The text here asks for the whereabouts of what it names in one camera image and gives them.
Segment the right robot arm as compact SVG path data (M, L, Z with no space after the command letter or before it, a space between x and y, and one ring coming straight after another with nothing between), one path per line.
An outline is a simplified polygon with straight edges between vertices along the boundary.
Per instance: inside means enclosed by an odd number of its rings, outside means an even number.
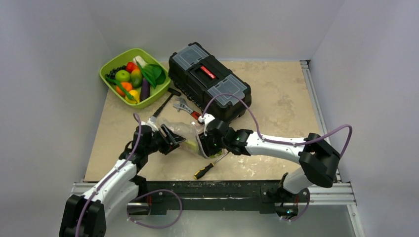
M283 177L277 188L279 198L284 201L312 185L333 186L341 155L316 133L302 138L285 138L259 135L249 129L234 130L228 123L210 115L199 121L204 124L204 138L209 139L209 145L214 148L226 149L238 156L262 155L299 164L297 170Z

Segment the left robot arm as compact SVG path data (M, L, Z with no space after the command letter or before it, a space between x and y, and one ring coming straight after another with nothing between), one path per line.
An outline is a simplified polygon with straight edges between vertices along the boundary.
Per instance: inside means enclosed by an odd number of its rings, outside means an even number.
M103 237L108 223L129 201L141 202L150 195L146 179L138 175L148 156L167 155L185 140L165 125L157 130L139 125L114 167L88 191L67 199L59 236Z

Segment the clear zip top bag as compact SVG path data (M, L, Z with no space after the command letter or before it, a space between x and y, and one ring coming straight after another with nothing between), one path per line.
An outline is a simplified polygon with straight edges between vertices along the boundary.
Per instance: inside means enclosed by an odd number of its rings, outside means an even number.
M157 118L157 125L165 124L171 131L186 138L186 140L197 141L203 150L203 142L198 141L198 135L204 130L204 126L197 122L183 123L183 122L170 122L165 118Z

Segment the toy green onion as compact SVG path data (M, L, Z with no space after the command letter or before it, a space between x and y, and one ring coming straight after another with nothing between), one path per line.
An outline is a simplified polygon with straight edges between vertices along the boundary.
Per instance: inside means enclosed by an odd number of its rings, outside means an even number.
M198 142L197 141L192 141L192 140L186 140L186 141L182 142L180 147L187 150L188 152L193 153L193 154L197 155L198 157L204 158L204 159L219 158L222 155L225 155L225 152L223 150L221 150L218 153L216 153L215 155L207 156L202 151L202 148L200 147Z

